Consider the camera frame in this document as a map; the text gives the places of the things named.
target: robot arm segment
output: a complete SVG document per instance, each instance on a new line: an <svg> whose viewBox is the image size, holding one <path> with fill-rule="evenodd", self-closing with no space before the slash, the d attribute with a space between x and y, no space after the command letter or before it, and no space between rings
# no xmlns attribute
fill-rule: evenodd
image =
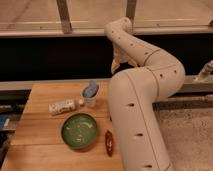
<svg viewBox="0 0 213 171"><path fill-rule="evenodd" d="M125 170L168 171L171 162L152 103L179 90L183 65L165 50L137 39L131 21L109 23L106 36L140 65L115 74L109 85L109 109Z"/></svg>

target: floor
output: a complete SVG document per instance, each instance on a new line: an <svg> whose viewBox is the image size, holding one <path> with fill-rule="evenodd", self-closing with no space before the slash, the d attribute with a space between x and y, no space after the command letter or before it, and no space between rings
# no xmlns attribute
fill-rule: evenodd
<svg viewBox="0 0 213 171"><path fill-rule="evenodd" d="M176 171L213 168L213 101L176 99L154 106Z"/></svg>

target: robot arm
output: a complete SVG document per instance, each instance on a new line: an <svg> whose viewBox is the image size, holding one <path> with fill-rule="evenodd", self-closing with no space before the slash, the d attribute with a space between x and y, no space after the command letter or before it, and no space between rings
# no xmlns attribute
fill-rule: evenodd
<svg viewBox="0 0 213 171"><path fill-rule="evenodd" d="M116 62L132 60L141 66L118 72L110 81L108 96L113 127L125 170L169 171L172 164L152 103L181 88L184 67L165 50L132 36L131 29L128 18L109 23L105 28L113 47L125 54L115 56Z"/></svg>

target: screw hole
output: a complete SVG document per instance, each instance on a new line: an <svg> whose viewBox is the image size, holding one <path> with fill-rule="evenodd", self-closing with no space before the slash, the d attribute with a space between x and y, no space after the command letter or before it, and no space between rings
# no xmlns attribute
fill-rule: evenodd
<svg viewBox="0 0 213 171"><path fill-rule="evenodd" d="M142 134L142 133L138 133L138 134L135 134L135 136L137 136L137 137L142 137L143 134Z"/></svg>
<svg viewBox="0 0 213 171"><path fill-rule="evenodd" d="M152 165L148 164L148 165L145 165L144 167L146 167L146 168L152 168Z"/></svg>
<svg viewBox="0 0 213 171"><path fill-rule="evenodd" d="M129 103L129 104L127 104L127 106L129 106L129 107L134 107L135 104L134 104L134 103Z"/></svg>

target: small figurine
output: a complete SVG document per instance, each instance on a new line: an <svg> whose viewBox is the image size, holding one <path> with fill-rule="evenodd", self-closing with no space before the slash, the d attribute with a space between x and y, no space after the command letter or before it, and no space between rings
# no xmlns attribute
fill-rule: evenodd
<svg viewBox="0 0 213 171"><path fill-rule="evenodd" d="M89 86L83 90L82 95L83 97L86 97L86 98L94 97L97 94L98 89L99 89L99 85L96 84L93 80L90 80Z"/></svg>

